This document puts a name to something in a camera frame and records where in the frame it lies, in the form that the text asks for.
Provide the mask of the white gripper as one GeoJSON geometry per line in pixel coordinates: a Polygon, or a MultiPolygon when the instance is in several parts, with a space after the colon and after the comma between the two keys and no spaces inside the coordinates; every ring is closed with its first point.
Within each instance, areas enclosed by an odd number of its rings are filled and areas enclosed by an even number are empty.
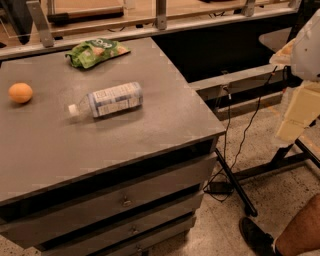
{"type": "Polygon", "coordinates": [[[273,65],[290,66],[303,81],[287,88],[281,101],[281,118],[275,138],[292,144],[320,115],[320,9],[292,39],[269,60],[273,65]]]}

